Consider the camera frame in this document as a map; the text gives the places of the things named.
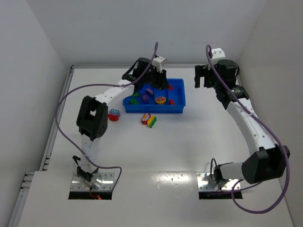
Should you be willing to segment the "red lego block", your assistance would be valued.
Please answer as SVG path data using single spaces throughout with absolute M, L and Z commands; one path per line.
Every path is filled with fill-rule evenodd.
M 169 104 L 170 104 L 170 105 L 175 105 L 174 100 L 173 100 L 173 99 L 170 99 L 170 100 L 169 100 Z

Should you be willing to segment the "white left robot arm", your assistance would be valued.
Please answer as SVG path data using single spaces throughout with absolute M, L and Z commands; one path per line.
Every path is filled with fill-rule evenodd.
M 96 160 L 101 137 L 108 126 L 109 105 L 133 95 L 144 85 L 156 89 L 168 88 L 164 61 L 165 58 L 160 56 L 153 57 L 152 60 L 139 58 L 117 83 L 106 85 L 108 90 L 94 97 L 83 98 L 76 120 L 81 135 L 79 150 L 83 156 L 77 174 L 92 188 L 98 183 L 97 174 L 101 167 Z

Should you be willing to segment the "red lego with purple flower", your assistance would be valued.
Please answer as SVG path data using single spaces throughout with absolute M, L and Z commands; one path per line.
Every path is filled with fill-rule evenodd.
M 116 122 L 120 118 L 120 111 L 117 109 L 110 109 L 108 112 L 108 118 L 110 121 Z

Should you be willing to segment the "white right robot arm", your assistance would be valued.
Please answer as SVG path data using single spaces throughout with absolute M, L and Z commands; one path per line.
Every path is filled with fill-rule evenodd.
M 214 179 L 217 183 L 239 179 L 254 184 L 280 178 L 290 151 L 256 121 L 247 91 L 236 83 L 239 70 L 231 60 L 219 60 L 214 69 L 208 65 L 195 66 L 195 87 L 200 87 L 200 79 L 204 78 L 204 87 L 215 89 L 217 99 L 239 127 L 250 154 L 242 163 L 216 165 Z

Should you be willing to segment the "green lego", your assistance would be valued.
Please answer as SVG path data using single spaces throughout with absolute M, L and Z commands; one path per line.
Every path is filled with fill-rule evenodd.
M 132 98 L 132 99 L 130 99 L 129 104 L 130 105 L 138 105 L 139 102 L 136 99 Z

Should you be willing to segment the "purple arched lego piece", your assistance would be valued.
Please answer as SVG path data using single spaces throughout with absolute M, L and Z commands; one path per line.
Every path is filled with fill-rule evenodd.
M 146 91 L 146 93 L 148 93 L 149 95 L 154 96 L 154 91 L 153 91 L 152 89 L 147 88 L 145 91 Z

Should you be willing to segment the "green rectangular lego brick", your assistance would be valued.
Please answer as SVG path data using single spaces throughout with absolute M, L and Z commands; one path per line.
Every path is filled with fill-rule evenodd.
M 136 92 L 134 94 L 132 94 L 133 97 L 138 97 L 139 96 L 139 92 Z

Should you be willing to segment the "purple rectangular lego brick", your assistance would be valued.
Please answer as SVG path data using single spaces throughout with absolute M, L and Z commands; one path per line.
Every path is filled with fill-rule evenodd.
M 148 103 L 149 103 L 149 99 L 148 99 L 148 96 L 147 96 L 146 93 L 143 93 L 143 94 L 141 95 L 141 98 L 142 98 L 142 102 L 143 102 L 144 104 L 148 104 Z

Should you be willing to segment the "red lego with pink cloud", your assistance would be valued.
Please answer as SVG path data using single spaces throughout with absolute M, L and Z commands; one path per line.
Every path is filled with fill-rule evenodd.
M 147 125 L 149 118 L 151 117 L 150 113 L 145 113 L 141 119 L 142 124 Z

